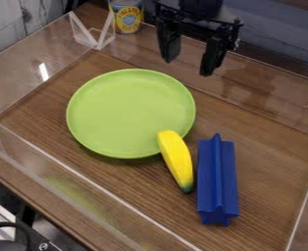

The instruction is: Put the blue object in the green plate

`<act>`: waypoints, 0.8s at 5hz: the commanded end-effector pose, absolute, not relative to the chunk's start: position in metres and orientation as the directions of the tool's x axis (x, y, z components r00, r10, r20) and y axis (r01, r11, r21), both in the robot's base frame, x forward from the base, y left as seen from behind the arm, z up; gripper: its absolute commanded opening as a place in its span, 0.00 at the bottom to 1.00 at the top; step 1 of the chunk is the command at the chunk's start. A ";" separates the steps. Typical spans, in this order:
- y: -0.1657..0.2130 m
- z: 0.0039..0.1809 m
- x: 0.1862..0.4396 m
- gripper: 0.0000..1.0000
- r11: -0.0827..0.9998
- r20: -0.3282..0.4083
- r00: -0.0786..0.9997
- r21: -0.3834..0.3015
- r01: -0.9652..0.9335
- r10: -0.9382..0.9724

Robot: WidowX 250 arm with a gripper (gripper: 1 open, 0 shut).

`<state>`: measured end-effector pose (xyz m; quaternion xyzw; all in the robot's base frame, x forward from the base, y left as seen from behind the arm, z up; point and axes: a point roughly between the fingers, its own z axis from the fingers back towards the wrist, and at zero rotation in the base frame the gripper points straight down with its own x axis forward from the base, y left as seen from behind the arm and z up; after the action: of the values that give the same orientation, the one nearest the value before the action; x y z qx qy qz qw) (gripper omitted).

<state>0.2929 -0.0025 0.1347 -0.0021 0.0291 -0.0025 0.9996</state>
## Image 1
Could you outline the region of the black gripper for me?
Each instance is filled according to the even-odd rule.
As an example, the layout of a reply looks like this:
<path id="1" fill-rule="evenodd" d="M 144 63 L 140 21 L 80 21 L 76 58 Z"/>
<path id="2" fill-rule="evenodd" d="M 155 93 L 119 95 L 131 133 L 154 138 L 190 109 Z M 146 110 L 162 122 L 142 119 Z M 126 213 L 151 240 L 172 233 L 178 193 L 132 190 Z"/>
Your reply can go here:
<path id="1" fill-rule="evenodd" d="M 238 47 L 243 22 L 223 0 L 154 0 L 155 28 L 160 57 L 171 63 L 180 53 L 180 35 L 207 39 L 201 75 L 210 76 L 221 66 L 227 50 Z"/>

